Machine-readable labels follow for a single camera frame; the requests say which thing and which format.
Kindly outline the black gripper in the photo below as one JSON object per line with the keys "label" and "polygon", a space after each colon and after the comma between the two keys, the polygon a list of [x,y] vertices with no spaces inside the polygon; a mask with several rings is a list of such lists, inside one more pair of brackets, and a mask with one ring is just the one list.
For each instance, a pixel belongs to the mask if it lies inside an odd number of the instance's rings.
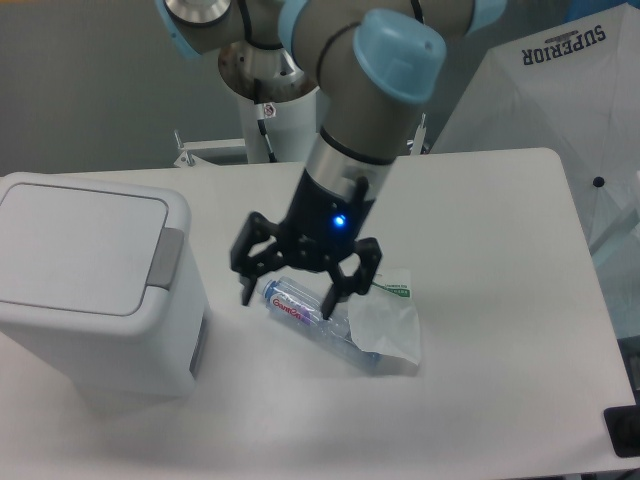
{"label": "black gripper", "polygon": [[[376,238],[358,235],[374,201],[370,182],[359,175],[345,194],[330,191],[304,171],[280,224],[251,212],[230,250],[230,268],[239,275],[241,304],[247,306],[258,279],[287,264],[311,272],[326,271],[332,284],[322,302],[328,320],[352,294],[366,295],[382,260]],[[355,254],[359,264],[346,276],[340,262]]]}

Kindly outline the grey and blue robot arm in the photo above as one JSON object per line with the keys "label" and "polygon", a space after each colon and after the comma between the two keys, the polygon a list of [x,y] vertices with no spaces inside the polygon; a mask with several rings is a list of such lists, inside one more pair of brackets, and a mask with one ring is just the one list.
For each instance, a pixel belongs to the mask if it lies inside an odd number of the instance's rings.
{"label": "grey and blue robot arm", "polygon": [[382,253],[359,233],[430,99],[451,38],[504,13],[502,1],[160,1],[176,45],[202,55],[244,42],[284,52],[330,101],[284,219],[251,213],[230,252],[249,301],[283,267],[325,272],[321,312],[366,294]]}

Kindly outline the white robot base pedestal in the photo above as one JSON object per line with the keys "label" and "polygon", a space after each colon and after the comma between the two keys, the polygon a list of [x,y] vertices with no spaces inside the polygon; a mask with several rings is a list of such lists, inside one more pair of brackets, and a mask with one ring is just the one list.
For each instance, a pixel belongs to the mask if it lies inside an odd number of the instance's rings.
{"label": "white robot base pedestal", "polygon": [[240,41],[218,55],[235,96],[250,164],[304,162],[317,137],[317,85],[284,49]]}

